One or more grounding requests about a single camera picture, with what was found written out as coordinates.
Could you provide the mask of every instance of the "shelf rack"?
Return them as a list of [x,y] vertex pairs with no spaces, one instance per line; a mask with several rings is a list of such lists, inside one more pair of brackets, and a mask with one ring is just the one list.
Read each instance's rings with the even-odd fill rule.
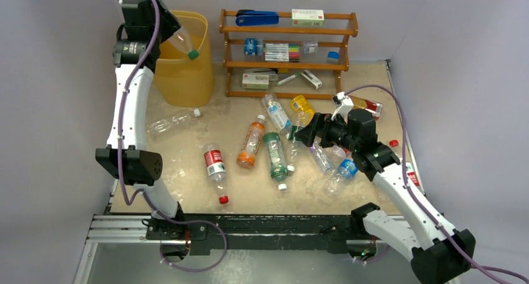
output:
[[[263,91],[233,91],[231,89],[231,77],[234,68],[253,68],[253,67],[267,67],[267,68],[288,68],[288,69],[308,69],[308,70],[329,70],[334,73],[334,80],[336,92],[341,92],[341,72],[349,70],[349,55],[347,53],[347,44],[349,43],[349,36],[356,37],[358,35],[358,22],[354,12],[350,14],[328,14],[325,13],[325,20],[347,20],[347,26],[344,29],[328,29],[322,27],[281,27],[281,26],[229,26],[226,23],[227,17],[235,17],[237,11],[227,11],[222,9],[220,12],[219,31],[224,34],[224,58],[223,65],[227,69],[226,75],[226,96],[227,97],[263,97],[267,92]],[[278,12],[280,19],[290,19],[291,12]],[[285,34],[324,34],[331,36],[343,36],[341,42],[319,41],[318,47],[336,47],[339,48],[340,60],[338,64],[326,63],[310,63],[310,62],[247,62],[247,61],[233,61],[231,59],[231,46],[243,45],[244,39],[230,39],[230,32],[250,32],[250,33],[285,33]],[[299,41],[273,41],[264,40],[264,42],[297,42]],[[285,93],[277,92],[278,98],[292,99],[297,95],[303,95],[307,99],[331,99],[331,94],[306,94],[306,93]]]

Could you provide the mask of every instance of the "stapler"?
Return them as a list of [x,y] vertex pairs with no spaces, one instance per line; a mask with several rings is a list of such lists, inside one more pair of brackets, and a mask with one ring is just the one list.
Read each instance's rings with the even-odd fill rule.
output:
[[237,26],[279,24],[279,15],[274,11],[254,11],[252,9],[240,9],[237,11],[235,24],[237,24]]

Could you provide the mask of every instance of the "yellow bottle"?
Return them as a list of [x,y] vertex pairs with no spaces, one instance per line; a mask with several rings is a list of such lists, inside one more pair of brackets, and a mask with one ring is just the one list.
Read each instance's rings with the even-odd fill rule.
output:
[[305,120],[305,124],[308,125],[310,123],[310,121],[313,119],[314,117],[314,109],[312,108],[311,104],[309,103],[309,101],[307,101],[307,99],[305,99],[305,97],[303,97],[303,95],[299,95],[297,97],[295,97],[294,99],[292,99],[292,101],[290,102],[290,107],[292,107],[292,110],[293,111],[303,111],[303,112],[306,112],[307,115],[306,116],[306,120]]

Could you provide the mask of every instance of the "green bottle cap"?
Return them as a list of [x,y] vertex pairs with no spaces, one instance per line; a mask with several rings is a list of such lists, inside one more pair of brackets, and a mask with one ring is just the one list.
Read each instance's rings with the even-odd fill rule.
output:
[[199,54],[198,54],[198,51],[195,50],[195,49],[193,49],[191,52],[189,52],[189,53],[187,54],[187,57],[189,57],[189,59],[191,59],[191,60],[194,60],[195,58],[198,57],[198,55],[199,55]]

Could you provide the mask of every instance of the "wooden table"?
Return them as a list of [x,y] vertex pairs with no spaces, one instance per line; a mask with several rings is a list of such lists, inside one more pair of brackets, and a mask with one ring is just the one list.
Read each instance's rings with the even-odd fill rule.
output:
[[[334,93],[332,72],[313,72],[323,82],[320,90]],[[277,184],[270,179],[265,148],[260,150],[252,171],[239,168],[235,160],[248,126],[258,114],[264,114],[264,110],[259,98],[225,97],[225,76],[225,69],[220,64],[215,65],[213,96],[208,105],[200,109],[203,116],[198,122],[182,127],[165,141],[157,144],[149,141],[150,150],[159,152],[163,157],[162,179],[172,196],[181,203],[184,212],[350,214],[352,209],[374,202],[389,215],[399,214],[393,203],[361,173],[357,173],[339,198],[328,199],[321,191],[326,177],[322,176],[308,152],[301,155],[296,172],[288,179],[289,190],[286,193],[278,191]],[[241,83],[241,71],[233,77],[234,84]],[[386,65],[352,64],[350,70],[342,74],[342,88],[345,91],[363,84],[380,84],[391,88]],[[274,89],[287,92],[303,88],[307,92],[314,90],[302,77]],[[388,144],[390,140],[397,139],[402,144],[402,127],[391,97],[379,89],[371,88],[355,95],[384,104],[382,116],[377,121],[379,140]],[[280,100],[287,114],[293,117],[289,102],[287,99]],[[332,112],[335,108],[330,100],[310,100],[310,103],[316,112]],[[147,122],[181,111],[182,108],[167,104],[158,89],[151,87]],[[269,120],[265,126],[267,131],[276,131]],[[218,203],[218,197],[208,182],[203,147],[209,142],[217,143],[224,157],[229,181],[230,202],[227,205]],[[113,213],[150,212],[142,198],[137,198],[132,206],[126,206],[119,187],[114,199]]]

